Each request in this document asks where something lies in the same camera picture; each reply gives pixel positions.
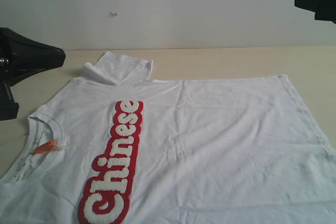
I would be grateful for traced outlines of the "white t-shirt red lettering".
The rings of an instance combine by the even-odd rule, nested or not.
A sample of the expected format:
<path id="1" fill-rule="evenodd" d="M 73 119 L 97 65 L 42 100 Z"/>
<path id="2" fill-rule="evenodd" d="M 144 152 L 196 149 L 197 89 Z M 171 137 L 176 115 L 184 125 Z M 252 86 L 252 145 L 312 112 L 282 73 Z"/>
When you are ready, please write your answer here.
<path id="1" fill-rule="evenodd" d="M 286 75 L 151 70 L 107 52 L 28 117 L 1 223 L 335 223 L 335 150 Z"/>

